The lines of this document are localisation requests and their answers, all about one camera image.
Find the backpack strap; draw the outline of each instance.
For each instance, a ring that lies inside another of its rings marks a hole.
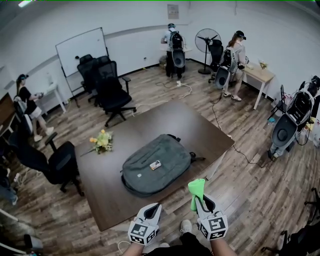
[[[203,161],[206,160],[204,157],[197,157],[197,155],[194,152],[189,153],[191,156],[191,164],[195,161]]]
[[[179,137],[173,136],[172,134],[167,134],[168,136],[170,136],[171,138],[175,139],[177,142],[180,142],[181,139]]]

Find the jeans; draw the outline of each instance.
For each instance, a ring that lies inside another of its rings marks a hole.
[[[12,187],[5,188],[0,185],[0,197],[7,199],[10,203],[13,203],[16,198],[16,191]]]
[[[210,250],[204,247],[196,238],[194,234],[184,233],[180,240],[182,245],[175,245],[172,247],[156,248],[149,252],[148,256],[212,256]]]
[[[165,72],[166,76],[170,77],[171,73],[175,73],[175,64],[174,64],[174,59],[172,58],[172,52],[167,51],[166,52],[166,66],[165,66]],[[182,77],[182,68],[176,68],[176,74],[178,78],[180,79]]]

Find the chair armrest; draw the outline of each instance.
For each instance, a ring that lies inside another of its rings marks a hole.
[[[58,133],[55,131],[54,133],[52,133],[49,138],[47,138],[44,142],[44,144],[47,146],[48,144],[50,144],[51,148],[53,149],[53,151],[56,151],[57,148],[53,142],[53,139],[58,135]]]
[[[131,81],[131,79],[126,76],[122,77],[122,79],[125,81],[126,92],[129,94],[129,82]]]
[[[67,154],[56,166],[55,169],[60,171],[70,161],[71,155]]]

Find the whiteboard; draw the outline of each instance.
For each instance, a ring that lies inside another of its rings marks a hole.
[[[79,58],[90,54],[93,58],[107,55],[102,28],[76,35],[55,46],[66,77],[78,72]]]

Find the green cloth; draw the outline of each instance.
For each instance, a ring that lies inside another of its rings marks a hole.
[[[191,211],[197,211],[196,206],[196,196],[201,199],[201,202],[204,203],[204,193],[205,193],[205,179],[198,178],[194,181],[189,182],[188,184],[189,191],[192,195],[191,200]]]

